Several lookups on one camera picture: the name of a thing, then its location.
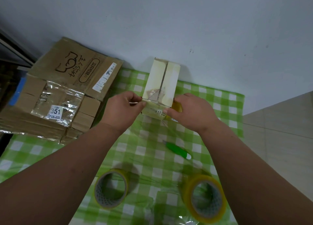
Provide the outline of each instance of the forearm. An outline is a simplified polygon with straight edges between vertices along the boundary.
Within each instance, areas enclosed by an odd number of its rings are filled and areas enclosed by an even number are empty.
[[[100,123],[78,140],[1,183],[0,197],[5,207],[0,221],[68,224],[119,136],[118,131]]]
[[[200,135],[239,224],[305,224],[312,220],[313,203],[228,126],[220,122]]]

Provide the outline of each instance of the green checkered tablecloth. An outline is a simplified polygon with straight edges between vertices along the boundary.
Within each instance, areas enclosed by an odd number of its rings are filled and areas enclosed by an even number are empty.
[[[148,76],[147,73],[121,69],[109,96],[125,90],[142,96]],[[186,92],[206,99],[220,120],[243,137],[243,95],[178,81],[175,94]],[[175,155],[162,140],[185,148],[192,159]],[[0,182],[61,147],[40,138],[14,135],[0,159]],[[96,203],[93,190],[97,177],[111,168],[129,172],[130,193],[118,207],[107,211]],[[182,202],[179,188],[184,176],[202,171],[219,180],[210,154],[196,132],[172,121],[159,121],[140,114],[108,152],[71,223],[185,224],[194,221],[196,224]],[[237,224],[229,205],[217,224]]]

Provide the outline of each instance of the packaging tape roll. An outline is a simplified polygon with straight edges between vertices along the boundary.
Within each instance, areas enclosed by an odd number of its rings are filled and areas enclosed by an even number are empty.
[[[125,184],[125,190],[124,193],[122,195],[122,197],[118,198],[118,199],[112,199],[112,198],[108,198],[105,196],[105,194],[103,193],[103,189],[105,186],[105,178],[107,176],[111,176],[112,174],[117,174],[119,175]],[[103,175],[101,175],[96,184],[95,184],[95,199],[97,201],[97,203],[103,207],[104,209],[112,209],[115,208],[116,206],[118,206],[120,203],[123,202],[123,200],[125,199],[127,192],[128,192],[128,183],[129,183],[129,179],[127,176],[127,172],[120,170],[120,169],[111,169],[108,172],[104,173]]]
[[[194,198],[195,189],[202,184],[210,189],[209,203],[206,206],[198,206]],[[195,174],[184,183],[182,199],[191,215],[202,223],[215,223],[225,213],[226,198],[220,183],[211,176]]]

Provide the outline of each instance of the floor tile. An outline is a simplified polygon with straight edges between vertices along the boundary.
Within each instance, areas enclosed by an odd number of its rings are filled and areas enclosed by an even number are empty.
[[[313,139],[265,130],[268,164],[313,200]]]
[[[313,107],[311,94],[264,108],[265,128],[313,138]]]
[[[244,124],[244,143],[252,149],[260,158],[267,161],[265,147],[265,129]]]
[[[250,114],[244,115],[243,116],[243,123],[264,128],[264,112],[263,112],[263,109],[252,112]]]

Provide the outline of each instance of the left hand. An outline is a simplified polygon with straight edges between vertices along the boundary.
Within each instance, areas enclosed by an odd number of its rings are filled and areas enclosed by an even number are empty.
[[[129,102],[138,102],[130,106]],[[100,123],[117,129],[121,134],[126,131],[140,114],[146,102],[134,92],[127,91],[109,98]]]

